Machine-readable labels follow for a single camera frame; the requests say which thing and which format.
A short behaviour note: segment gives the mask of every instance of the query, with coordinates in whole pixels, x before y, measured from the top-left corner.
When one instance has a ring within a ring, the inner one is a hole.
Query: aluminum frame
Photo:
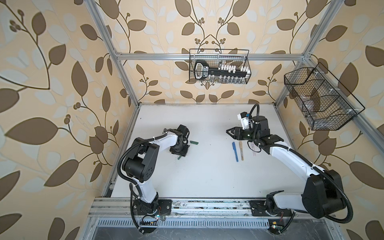
[[[231,54],[231,56],[244,56],[244,54]],[[189,60],[189,54],[175,54],[175,53],[117,53],[118,60]],[[301,61],[303,54],[261,54],[250,53],[248,54],[249,61]]]
[[[116,57],[116,51],[113,47],[111,38],[109,37],[109,33],[107,31],[107,28],[104,25],[103,20],[101,19],[99,12],[97,10],[97,6],[95,4],[94,0],[85,0],[85,5],[88,9],[88,12],[90,13],[93,21],[95,22],[95,25],[97,29],[99,30],[99,33],[101,35],[101,38],[103,39],[104,45],[108,50],[109,55],[111,56],[111,60],[113,64],[115,65],[119,75],[121,76],[121,81],[127,90],[128,95],[131,97],[132,104],[135,107],[139,106],[139,101],[137,100],[137,96],[135,94],[135,91],[131,85],[131,82],[128,79],[128,76],[126,75],[124,71],[124,67],[122,63],[117,59]]]

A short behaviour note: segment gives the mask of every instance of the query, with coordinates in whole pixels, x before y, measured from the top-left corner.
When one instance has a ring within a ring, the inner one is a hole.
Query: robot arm
[[[257,116],[252,117],[252,111],[257,106]],[[284,191],[272,192],[267,195],[263,209],[270,215],[276,215],[281,209],[306,211],[315,218],[327,217],[339,223],[351,221],[353,216],[352,206],[343,192],[340,175],[334,171],[326,171],[316,166],[299,153],[291,149],[282,138],[270,134],[268,120],[259,116],[259,106],[256,104],[248,114],[243,112],[238,118],[242,127],[227,130],[233,139],[248,140],[266,153],[279,159],[306,184],[300,193],[286,193]],[[345,219],[330,217],[336,211],[348,208]]]

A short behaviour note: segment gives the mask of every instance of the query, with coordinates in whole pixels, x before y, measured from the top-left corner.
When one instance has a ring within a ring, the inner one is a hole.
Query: wire
[[[272,234],[274,234],[274,235],[281,235],[285,230],[287,230],[287,228],[288,228],[289,225],[291,224],[291,222],[292,222],[292,220],[293,220],[293,218],[294,218],[295,215],[296,215],[296,212],[295,212],[295,210],[294,210],[293,213],[292,213],[291,218],[288,220],[287,224],[283,227],[283,229],[278,230],[276,233],[271,232],[271,230],[270,230],[270,232],[271,232]]]
[[[247,142],[247,145],[248,145],[249,149],[251,149],[251,150],[254,151],[254,152],[261,152],[261,151],[262,151],[260,148],[259,148],[260,151],[255,151],[255,150],[253,150],[253,149],[249,146],[249,143],[250,143],[250,142],[251,142],[251,141],[248,141],[248,142]]]
[[[281,148],[284,148],[284,149],[287,149],[291,152],[293,152],[294,154],[296,154],[299,158],[301,158],[305,163],[307,163],[310,167],[313,166],[313,163],[311,163],[310,161],[308,161],[305,157],[303,157],[300,153],[298,153],[297,151],[293,150],[292,148],[288,148],[287,146],[285,145],[281,145],[281,144],[269,144],[269,145],[264,145],[264,146],[259,146],[259,148],[261,149],[264,149],[264,148],[267,148],[267,147],[281,147]],[[319,175],[326,179],[328,182],[330,182],[335,188],[336,190],[340,193],[341,197],[344,199],[345,201],[345,205],[347,206],[347,210],[348,210],[348,213],[347,213],[347,216],[344,218],[344,219],[339,219],[339,218],[334,218],[334,217],[331,217],[329,215],[325,215],[324,217],[328,218],[329,220],[332,220],[334,222],[337,222],[337,223],[349,223],[352,218],[353,218],[353,208],[352,208],[352,204],[350,202],[350,200],[348,199],[347,195],[344,193],[344,191],[334,182],[334,180],[328,176],[325,172],[323,172],[322,170],[318,169],[317,167],[312,167],[316,172],[319,173]]]

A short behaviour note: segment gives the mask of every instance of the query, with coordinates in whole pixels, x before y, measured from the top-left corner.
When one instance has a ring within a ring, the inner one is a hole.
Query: ventilation grille
[[[103,217],[98,227],[135,227],[132,218]],[[269,228],[267,219],[201,219],[201,218],[167,218],[159,221],[162,228]]]

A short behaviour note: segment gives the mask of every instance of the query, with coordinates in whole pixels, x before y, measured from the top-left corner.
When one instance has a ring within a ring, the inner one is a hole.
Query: black cable
[[[164,133],[164,134],[161,135],[161,136],[154,137],[154,138],[149,138],[149,139],[145,139],[145,140],[143,140],[143,141],[140,141],[140,142],[136,143],[135,145],[132,145],[130,148],[127,149],[127,151],[125,151],[125,153],[124,153],[124,154],[121,156],[121,158],[119,159],[119,162],[118,162],[118,175],[119,175],[122,179],[127,180],[127,181],[133,183],[133,184],[136,186],[136,189],[137,189],[138,192],[139,192],[139,197],[142,196],[142,192],[141,192],[140,187],[138,186],[138,184],[137,184],[137,182],[136,182],[135,180],[133,180],[133,179],[130,178],[130,177],[125,176],[125,175],[121,172],[121,164],[122,164],[124,158],[128,155],[128,153],[129,153],[132,149],[134,149],[135,147],[140,146],[140,145],[142,145],[143,143],[146,143],[146,142],[150,142],[150,141],[154,141],[154,140],[163,138],[163,137],[165,137],[166,135],[167,135],[167,133]],[[132,221],[133,221],[134,225],[136,226],[136,228],[139,230],[139,232],[141,232],[142,234],[144,234],[144,233],[145,233],[144,229],[141,228],[141,227],[138,225],[138,223],[136,222],[136,219],[135,219],[135,217],[134,217],[134,215],[133,215],[133,203],[132,203],[132,201],[133,201],[133,194],[134,194],[134,192],[133,192],[133,188],[131,188],[131,185],[130,185],[130,190],[131,190],[131,217],[132,217]]]
[[[254,151],[254,152],[261,152],[262,150],[260,149],[260,151],[255,151],[255,150],[253,150],[250,146],[249,146],[249,143],[250,143],[251,141],[248,141],[247,142],[247,145],[248,145],[248,147],[249,147],[249,149],[251,149],[252,151]]]
[[[295,211],[296,211],[296,210],[293,211],[292,216],[290,217],[290,219],[288,220],[287,224],[285,224],[285,226],[283,227],[283,229],[282,229],[281,231],[278,230],[276,233],[272,233],[272,232],[271,232],[271,233],[274,234],[274,235],[281,235],[283,232],[285,232],[285,230],[287,230],[287,228],[288,228],[289,225],[291,224],[291,222],[292,222],[294,216],[296,215],[296,212],[295,212]]]
[[[269,145],[264,145],[264,146],[259,146],[259,148],[263,149],[263,148],[267,148],[267,147],[281,147],[281,148],[284,148],[284,149],[287,149],[291,152],[293,152],[294,154],[296,154],[299,158],[301,158],[305,163],[307,163],[310,167],[313,166],[313,163],[311,163],[310,161],[308,161],[305,157],[303,157],[300,153],[298,153],[297,151],[293,150],[292,148],[289,148],[287,146],[284,146],[284,145],[281,145],[281,144],[269,144]],[[339,219],[339,218],[334,218],[334,217],[331,217],[329,215],[326,215],[324,217],[328,218],[329,220],[332,220],[334,222],[337,222],[337,223],[349,223],[352,218],[353,218],[353,208],[352,208],[352,204],[351,202],[349,201],[347,195],[343,192],[343,190],[334,182],[334,180],[328,176],[325,172],[323,172],[322,170],[318,169],[317,167],[313,167],[313,169],[319,173],[319,175],[323,178],[325,178],[328,182],[330,182],[335,188],[336,190],[341,194],[341,197],[344,199],[345,201],[345,204],[347,206],[347,210],[348,210],[348,213],[347,213],[347,216],[344,218],[344,219]]]

